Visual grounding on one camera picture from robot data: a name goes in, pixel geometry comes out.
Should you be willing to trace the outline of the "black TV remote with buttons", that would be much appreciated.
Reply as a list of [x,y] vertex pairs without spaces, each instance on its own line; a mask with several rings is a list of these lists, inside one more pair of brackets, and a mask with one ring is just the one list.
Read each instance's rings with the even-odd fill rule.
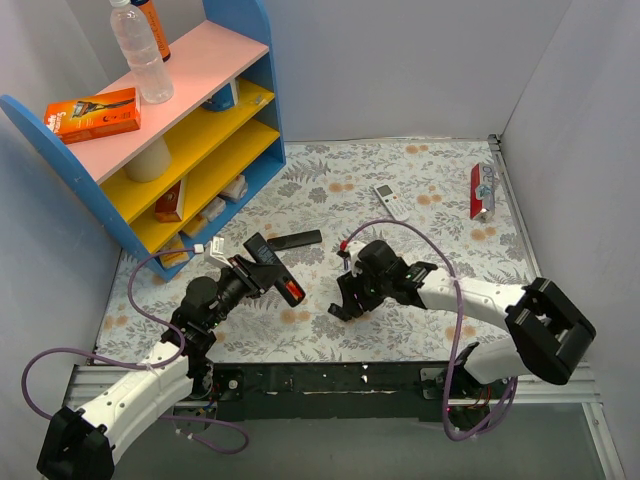
[[[273,276],[275,277],[272,285],[291,307],[296,307],[302,303],[302,301],[306,297],[305,291],[298,283],[298,281],[294,278],[292,273],[281,262],[276,253],[270,248],[270,246],[267,244],[267,241],[260,233],[255,233],[247,241],[245,241],[244,247],[251,255],[251,257],[255,260],[256,264],[268,266],[271,268]],[[295,302],[291,298],[289,292],[286,290],[285,283],[288,281],[294,281],[295,283],[297,283],[300,289],[304,292],[305,297],[301,302]]]

